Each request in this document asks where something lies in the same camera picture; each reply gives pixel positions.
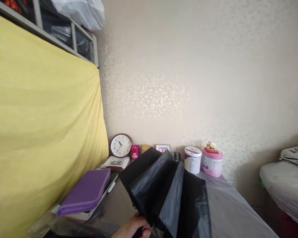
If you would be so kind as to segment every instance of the clock face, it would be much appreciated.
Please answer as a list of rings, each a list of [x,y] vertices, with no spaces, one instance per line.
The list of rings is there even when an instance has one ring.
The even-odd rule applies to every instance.
[[[110,150],[116,157],[126,157],[129,155],[132,147],[132,140],[126,134],[118,134],[114,136],[110,144]]]

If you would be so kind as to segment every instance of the white plastic bag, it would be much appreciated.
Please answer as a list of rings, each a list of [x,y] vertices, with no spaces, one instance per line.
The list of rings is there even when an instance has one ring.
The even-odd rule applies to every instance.
[[[298,223],[298,166],[289,162],[263,165],[259,172],[278,207]]]
[[[90,31],[103,27],[104,5],[100,0],[52,0],[58,13],[71,17]]]

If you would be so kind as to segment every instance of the notebook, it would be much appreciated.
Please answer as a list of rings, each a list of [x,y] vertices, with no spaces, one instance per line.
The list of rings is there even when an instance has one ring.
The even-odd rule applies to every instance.
[[[57,216],[88,212],[99,203],[110,178],[110,169],[89,170],[57,210]]]
[[[117,179],[118,177],[118,173],[110,173],[110,179],[105,187],[104,193],[99,201],[99,203],[96,205],[96,207],[91,210],[91,211],[87,211],[87,212],[81,212],[81,213],[72,213],[72,214],[68,214],[65,215],[66,217],[71,217],[74,219],[79,219],[79,220],[88,220],[89,218],[91,218],[91,216],[93,215],[94,211],[96,210],[96,208],[98,207],[98,205],[101,203],[101,201],[103,200],[103,198],[105,197],[105,195],[107,194],[107,190],[109,189],[109,187],[113,184],[113,182]],[[65,201],[66,197],[64,199],[62,199],[53,209],[52,209],[52,213],[56,214],[57,210],[59,209],[59,207],[63,204],[63,202]]]

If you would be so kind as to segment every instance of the purple folder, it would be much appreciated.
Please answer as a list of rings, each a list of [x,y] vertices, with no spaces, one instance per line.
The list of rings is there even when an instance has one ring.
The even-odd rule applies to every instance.
[[[57,210],[57,216],[93,210],[110,178],[110,169],[88,170]]]

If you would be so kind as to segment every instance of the metal bed frame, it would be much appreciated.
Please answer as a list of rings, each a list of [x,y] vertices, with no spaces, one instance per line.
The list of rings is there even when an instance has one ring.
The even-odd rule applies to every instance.
[[[6,6],[2,2],[0,2],[0,12],[8,19],[12,19],[18,22],[19,24],[21,24],[29,32],[35,33],[40,38],[48,41],[49,43],[98,66],[97,41],[96,41],[96,37],[93,34],[90,34],[87,31],[85,31],[80,25],[78,25],[73,19],[70,18],[72,41],[73,41],[73,49],[72,49],[43,30],[39,0],[33,0],[33,6],[34,6],[36,25],[30,22],[25,17],[18,14],[17,12],[13,11],[11,8]],[[76,30],[79,30],[85,37],[87,37],[90,40],[90,53],[91,53],[90,61],[77,52]]]

